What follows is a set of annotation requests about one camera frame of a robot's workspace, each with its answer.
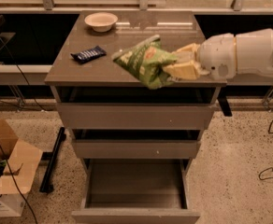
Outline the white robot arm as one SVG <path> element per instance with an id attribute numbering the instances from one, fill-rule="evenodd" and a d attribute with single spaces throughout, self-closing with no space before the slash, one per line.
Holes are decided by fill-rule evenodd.
<path id="1" fill-rule="evenodd" d="M 214 35 L 201 44 L 192 43 L 173 52 L 175 63 L 163 67 L 171 77 L 197 80 L 232 79 L 236 75 L 255 74 L 273 77 L 273 29 L 244 34 Z"/>

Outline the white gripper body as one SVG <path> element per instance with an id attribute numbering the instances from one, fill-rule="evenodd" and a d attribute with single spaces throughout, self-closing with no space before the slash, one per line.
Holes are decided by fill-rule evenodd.
<path id="1" fill-rule="evenodd" d="M 211 36 L 199 47 L 197 59 L 215 80 L 236 74 L 236 40 L 232 34 Z"/>

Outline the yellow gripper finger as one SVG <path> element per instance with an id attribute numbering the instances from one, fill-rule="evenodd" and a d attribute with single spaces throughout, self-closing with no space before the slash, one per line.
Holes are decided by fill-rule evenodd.
<path id="1" fill-rule="evenodd" d="M 186 80 L 197 80 L 200 77 L 198 63 L 173 63 L 163 67 L 163 71 L 170 76 Z"/>
<path id="2" fill-rule="evenodd" d="M 186 45 L 186 46 L 184 46 L 182 48 L 179 48 L 179 49 L 175 50 L 175 53 L 184 52 L 184 51 L 190 51 L 192 53 L 197 53 L 199 48 L 200 48 L 199 44 L 192 43 L 192 44 Z"/>

